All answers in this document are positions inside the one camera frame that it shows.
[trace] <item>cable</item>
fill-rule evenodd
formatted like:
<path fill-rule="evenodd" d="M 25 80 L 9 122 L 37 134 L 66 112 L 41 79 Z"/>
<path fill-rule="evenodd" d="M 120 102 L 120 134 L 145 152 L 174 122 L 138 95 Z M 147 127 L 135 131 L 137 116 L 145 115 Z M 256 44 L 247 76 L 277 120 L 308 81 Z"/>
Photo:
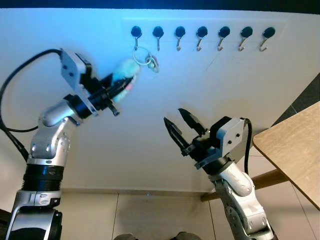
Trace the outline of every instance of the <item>cable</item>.
<path fill-rule="evenodd" d="M 249 175 L 248 161 L 249 161 L 249 151 L 250 151 L 251 137 L 252 137 L 252 124 L 248 118 L 245 118 L 244 120 L 248 125 L 248 137 L 246 138 L 245 154 L 244 154 L 244 172 Z"/>
<path fill-rule="evenodd" d="M 38 59 L 38 58 L 40 58 L 40 57 L 42 57 L 44 55 L 50 54 L 50 53 L 55 53 L 55 54 L 58 54 L 59 56 L 61 56 L 61 50 L 58 50 L 58 49 L 49 49 L 49 50 L 46 50 L 46 51 L 38 53 L 37 55 L 33 56 L 29 60 L 25 61 L 19 67 L 17 67 L 7 77 L 7 79 L 4 81 L 4 83 L 2 84 L 1 89 L 0 89 L 0 129 L 3 130 L 4 133 L 8 136 L 8 138 L 13 142 L 13 144 L 18 149 L 18 151 L 21 153 L 21 155 L 23 156 L 23 159 L 25 161 L 27 161 L 29 153 L 26 150 L 25 146 L 15 136 L 13 136 L 10 131 L 18 132 L 18 133 L 26 133 L 26 132 L 33 131 L 34 129 L 37 129 L 38 126 L 30 128 L 30 129 L 25 129 L 25 130 L 7 128 L 5 123 L 4 123 L 4 121 L 3 121 L 3 118 L 2 118 L 1 104 L 2 104 L 2 101 L 3 101 L 5 90 L 6 90 L 7 86 L 8 86 L 8 84 L 10 83 L 10 81 L 15 77 L 15 75 L 17 75 L 17 73 L 19 71 L 21 71 L 23 68 L 25 68 L 27 65 L 29 65 L 30 63 L 32 63 L 36 59 Z"/>

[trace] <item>metal ring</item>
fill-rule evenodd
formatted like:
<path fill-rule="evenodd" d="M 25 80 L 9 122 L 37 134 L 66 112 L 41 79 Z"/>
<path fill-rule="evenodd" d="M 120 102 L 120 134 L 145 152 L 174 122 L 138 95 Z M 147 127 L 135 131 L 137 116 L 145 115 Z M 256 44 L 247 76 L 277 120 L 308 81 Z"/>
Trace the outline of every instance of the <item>metal ring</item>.
<path fill-rule="evenodd" d="M 136 50 L 133 50 L 132 56 L 133 56 L 133 59 L 135 60 L 135 62 L 136 62 L 137 64 L 139 64 L 139 65 L 142 65 L 142 66 L 149 65 L 149 64 L 151 63 L 151 61 L 152 61 L 152 59 L 151 59 L 151 56 L 152 56 L 152 55 L 151 55 L 151 52 L 150 52 L 148 49 L 146 49 L 145 47 L 143 47 L 143 46 L 138 46 L 138 49 L 146 50 L 147 53 L 148 53 L 148 57 L 150 57 L 150 58 L 149 58 L 149 61 L 147 61 L 147 62 L 145 62 L 145 63 L 140 62 L 140 61 L 138 61 L 138 59 L 137 59 L 136 56 L 135 56 Z"/>

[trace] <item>white wall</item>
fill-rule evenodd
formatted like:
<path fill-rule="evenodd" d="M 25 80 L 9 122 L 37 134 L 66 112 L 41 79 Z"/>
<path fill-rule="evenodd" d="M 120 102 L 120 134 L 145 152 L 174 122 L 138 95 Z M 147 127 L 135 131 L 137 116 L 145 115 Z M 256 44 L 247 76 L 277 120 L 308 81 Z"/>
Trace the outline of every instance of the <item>white wall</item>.
<path fill-rule="evenodd" d="M 183 123 L 179 107 L 208 127 L 223 116 L 250 118 L 255 132 L 270 127 L 319 72 L 319 21 L 319 15 L 254 11 L 0 9 L 0 83 L 49 48 L 83 54 L 96 75 L 104 77 L 131 57 L 130 28 L 137 23 L 143 31 L 139 44 L 157 57 L 160 72 L 142 69 L 134 90 L 118 105 L 120 116 L 105 110 L 77 129 L 62 186 L 208 191 L 206 174 L 181 156 L 163 116 L 188 140 L 195 134 Z M 225 23 L 231 34 L 218 52 L 217 32 Z M 151 35 L 155 25 L 164 29 L 160 52 Z M 187 33 L 177 52 L 173 32 L 179 25 Z M 197 52 L 195 32 L 201 25 L 207 26 L 208 37 Z M 247 25 L 253 36 L 238 52 L 239 33 Z M 261 33 L 269 26 L 275 26 L 276 34 L 266 42 L 268 50 L 259 52 Z M 43 109 L 71 92 L 60 67 L 56 56 L 45 57 L 10 85 L 2 106 L 9 127 L 33 127 Z M 26 146 L 31 137 L 19 135 Z M 24 164 L 2 133 L 0 140 L 0 207 L 7 209 L 4 200 L 14 198 Z"/>

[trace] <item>wooden table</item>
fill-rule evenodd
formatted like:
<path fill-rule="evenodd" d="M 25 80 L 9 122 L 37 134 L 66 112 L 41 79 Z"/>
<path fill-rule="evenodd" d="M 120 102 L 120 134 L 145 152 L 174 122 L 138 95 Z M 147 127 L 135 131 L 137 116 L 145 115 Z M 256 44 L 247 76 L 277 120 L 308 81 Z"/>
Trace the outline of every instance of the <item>wooden table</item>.
<path fill-rule="evenodd" d="M 257 134 L 253 145 L 276 167 L 252 178 L 255 189 L 289 180 L 320 210 L 320 101 Z"/>

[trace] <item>robotic arm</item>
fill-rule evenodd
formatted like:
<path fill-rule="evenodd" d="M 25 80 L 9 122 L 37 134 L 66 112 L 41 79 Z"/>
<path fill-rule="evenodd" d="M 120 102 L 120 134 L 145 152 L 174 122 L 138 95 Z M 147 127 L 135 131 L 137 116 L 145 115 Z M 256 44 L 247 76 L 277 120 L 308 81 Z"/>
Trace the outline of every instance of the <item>robotic arm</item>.
<path fill-rule="evenodd" d="M 226 218 L 236 240 L 276 240 L 266 213 L 255 195 L 251 178 L 237 167 L 230 151 L 241 141 L 245 120 L 223 117 L 210 129 L 190 112 L 179 108 L 183 120 L 198 136 L 189 144 L 178 127 L 167 118 L 165 126 L 171 138 L 180 147 L 183 156 L 196 161 L 203 168 L 220 196 Z"/>
<path fill-rule="evenodd" d="M 38 120 L 23 185 L 16 194 L 6 240 L 59 240 L 62 213 L 60 184 L 70 147 L 71 136 L 78 125 L 99 110 L 111 109 L 119 114 L 113 99 L 135 80 L 139 66 L 117 79 L 109 75 L 102 80 L 91 77 L 92 67 L 81 55 L 61 50 L 62 76 L 76 95 L 67 95 L 61 102 L 45 110 Z"/>

